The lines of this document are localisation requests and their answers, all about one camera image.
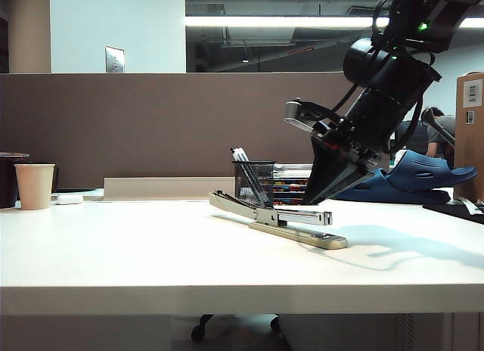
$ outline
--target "mesh pencil holder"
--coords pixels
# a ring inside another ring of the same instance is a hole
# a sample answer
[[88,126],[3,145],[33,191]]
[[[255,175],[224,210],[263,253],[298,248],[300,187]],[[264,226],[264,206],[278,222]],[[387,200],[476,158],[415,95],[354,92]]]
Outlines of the mesh pencil holder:
[[234,161],[235,197],[259,207],[274,202],[273,160]]

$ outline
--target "ceiling light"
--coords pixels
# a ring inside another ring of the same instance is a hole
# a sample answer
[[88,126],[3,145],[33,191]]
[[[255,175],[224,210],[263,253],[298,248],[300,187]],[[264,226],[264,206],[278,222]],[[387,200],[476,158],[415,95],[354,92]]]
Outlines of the ceiling light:
[[466,18],[461,23],[461,28],[483,28],[484,18]]
[[[185,26],[198,27],[314,27],[365,28],[370,17],[242,17],[242,16],[187,16]],[[388,18],[378,18],[378,26],[386,26]]]

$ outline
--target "wall outlet plate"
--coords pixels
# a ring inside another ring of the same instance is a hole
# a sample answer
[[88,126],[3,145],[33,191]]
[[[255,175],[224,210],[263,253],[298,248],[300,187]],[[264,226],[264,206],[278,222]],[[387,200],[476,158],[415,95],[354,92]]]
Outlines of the wall outlet plate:
[[124,73],[124,50],[106,46],[106,72]]

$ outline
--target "white desk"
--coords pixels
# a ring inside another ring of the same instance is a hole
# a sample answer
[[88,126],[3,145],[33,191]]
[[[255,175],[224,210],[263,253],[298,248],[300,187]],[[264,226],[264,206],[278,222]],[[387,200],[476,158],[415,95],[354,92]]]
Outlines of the white desk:
[[348,248],[252,230],[206,201],[0,210],[2,314],[484,311],[484,226],[412,205],[319,210]]

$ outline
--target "black mug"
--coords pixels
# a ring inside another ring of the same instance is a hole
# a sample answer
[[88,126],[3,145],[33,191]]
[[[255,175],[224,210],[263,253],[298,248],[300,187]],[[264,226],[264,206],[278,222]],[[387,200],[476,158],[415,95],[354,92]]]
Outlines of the black mug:
[[15,163],[22,163],[29,154],[0,152],[0,209],[15,206],[18,187]]

